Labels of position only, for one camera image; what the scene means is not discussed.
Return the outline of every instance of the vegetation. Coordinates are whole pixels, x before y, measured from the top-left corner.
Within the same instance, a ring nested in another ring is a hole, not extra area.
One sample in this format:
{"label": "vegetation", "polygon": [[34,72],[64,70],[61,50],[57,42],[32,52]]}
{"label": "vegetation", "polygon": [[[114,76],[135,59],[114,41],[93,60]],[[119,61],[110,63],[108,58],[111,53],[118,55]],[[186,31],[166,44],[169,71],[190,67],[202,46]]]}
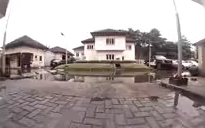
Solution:
{"label": "vegetation", "polygon": [[106,63],[74,63],[68,65],[60,65],[55,69],[64,69],[65,71],[149,71],[147,66],[143,64],[126,63],[121,64],[121,68],[115,68],[113,64]]}
{"label": "vegetation", "polygon": [[[152,55],[164,55],[167,58],[177,58],[177,43],[167,41],[163,38],[158,29],[152,29],[150,32],[141,32],[140,30],[129,29],[129,37],[136,40],[136,58],[147,59],[149,54],[149,45],[151,46]],[[184,59],[192,57],[191,44],[182,36],[182,55]]]}

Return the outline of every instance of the paved ground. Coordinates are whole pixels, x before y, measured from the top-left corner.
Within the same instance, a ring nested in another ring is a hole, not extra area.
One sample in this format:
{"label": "paved ground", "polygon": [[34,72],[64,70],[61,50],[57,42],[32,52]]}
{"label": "paved ground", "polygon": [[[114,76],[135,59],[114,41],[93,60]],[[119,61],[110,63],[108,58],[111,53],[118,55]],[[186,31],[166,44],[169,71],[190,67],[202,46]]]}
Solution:
{"label": "paved ground", "polygon": [[176,95],[157,84],[0,82],[4,85],[2,128],[205,128],[204,108],[193,108],[190,100],[179,103],[187,109],[174,107]]}
{"label": "paved ground", "polygon": [[[196,81],[192,81],[189,79],[188,86],[180,86],[180,87],[176,86],[176,87],[205,97],[205,78],[197,77],[196,79],[197,79]],[[163,79],[162,82],[169,84],[168,79]]]}

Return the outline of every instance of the sky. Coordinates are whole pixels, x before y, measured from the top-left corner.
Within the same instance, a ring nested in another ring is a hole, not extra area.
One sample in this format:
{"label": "sky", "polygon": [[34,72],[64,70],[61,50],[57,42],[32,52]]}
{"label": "sky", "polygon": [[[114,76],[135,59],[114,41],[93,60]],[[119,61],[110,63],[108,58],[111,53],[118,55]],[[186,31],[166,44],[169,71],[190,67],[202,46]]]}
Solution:
{"label": "sky", "polygon": [[[177,41],[172,0],[10,0],[6,42],[28,35],[40,43],[72,50],[102,29],[160,30]],[[182,35],[191,42],[205,38],[205,10],[191,0],[175,0]],[[0,46],[7,18],[0,20]]]}

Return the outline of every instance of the green grass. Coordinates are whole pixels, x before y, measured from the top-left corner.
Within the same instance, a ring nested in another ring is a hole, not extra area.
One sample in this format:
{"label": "green grass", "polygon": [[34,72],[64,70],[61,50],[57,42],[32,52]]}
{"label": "green grass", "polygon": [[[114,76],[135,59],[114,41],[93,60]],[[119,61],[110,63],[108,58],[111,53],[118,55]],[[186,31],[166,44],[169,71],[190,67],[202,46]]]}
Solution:
{"label": "green grass", "polygon": [[[105,63],[74,63],[66,65],[60,65],[56,67],[56,69],[65,69],[65,71],[114,71],[115,67],[111,64]],[[143,64],[134,64],[134,63],[126,63],[121,64],[121,68],[119,70],[123,71],[150,71],[146,65]]]}

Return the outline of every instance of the car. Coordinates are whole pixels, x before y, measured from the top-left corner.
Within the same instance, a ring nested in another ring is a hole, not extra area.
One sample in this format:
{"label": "car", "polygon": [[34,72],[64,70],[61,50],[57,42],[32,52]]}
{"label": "car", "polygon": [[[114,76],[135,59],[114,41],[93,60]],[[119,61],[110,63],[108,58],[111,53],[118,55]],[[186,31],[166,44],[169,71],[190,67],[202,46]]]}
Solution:
{"label": "car", "polygon": [[151,62],[146,62],[146,65],[150,65],[156,69],[162,68],[173,68],[173,62],[171,59],[167,59],[165,56],[162,55],[155,55],[152,57]]}

